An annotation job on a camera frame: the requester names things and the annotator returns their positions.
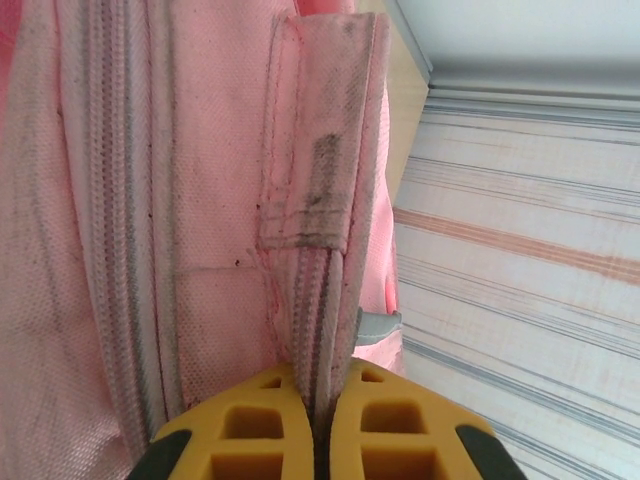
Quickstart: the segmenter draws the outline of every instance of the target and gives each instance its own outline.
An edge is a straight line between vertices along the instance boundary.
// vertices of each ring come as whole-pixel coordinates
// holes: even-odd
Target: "yellow object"
[[[281,365],[167,423],[129,480],[312,480],[313,452]],[[332,480],[525,479],[483,419],[361,360],[337,403],[329,457]]]

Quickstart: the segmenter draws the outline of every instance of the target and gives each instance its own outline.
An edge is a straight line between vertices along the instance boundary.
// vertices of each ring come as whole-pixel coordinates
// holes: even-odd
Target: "black rubber edge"
[[[482,480],[527,480],[504,445],[493,435],[471,425],[459,425],[456,433]]]
[[[190,439],[191,430],[176,430],[153,442],[127,480],[169,480]]]

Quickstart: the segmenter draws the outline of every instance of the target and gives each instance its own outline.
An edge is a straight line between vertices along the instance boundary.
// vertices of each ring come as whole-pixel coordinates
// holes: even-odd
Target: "white ceiling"
[[[432,86],[640,93],[640,0],[395,3],[414,54],[433,65]]]

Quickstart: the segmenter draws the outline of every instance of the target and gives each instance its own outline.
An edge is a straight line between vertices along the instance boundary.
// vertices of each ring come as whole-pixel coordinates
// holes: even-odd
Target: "zipper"
[[[88,17],[87,274],[113,407],[136,459],[167,404],[181,402],[166,398],[178,380],[164,370],[177,367],[163,369],[161,357],[177,355],[161,355],[155,304],[149,19],[142,0],[90,2]]]

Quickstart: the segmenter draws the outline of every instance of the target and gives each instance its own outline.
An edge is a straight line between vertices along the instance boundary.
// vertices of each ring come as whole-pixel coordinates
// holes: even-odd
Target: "pink backpack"
[[[397,307],[388,41],[348,0],[5,0],[0,478],[123,478],[284,361],[326,424]]]

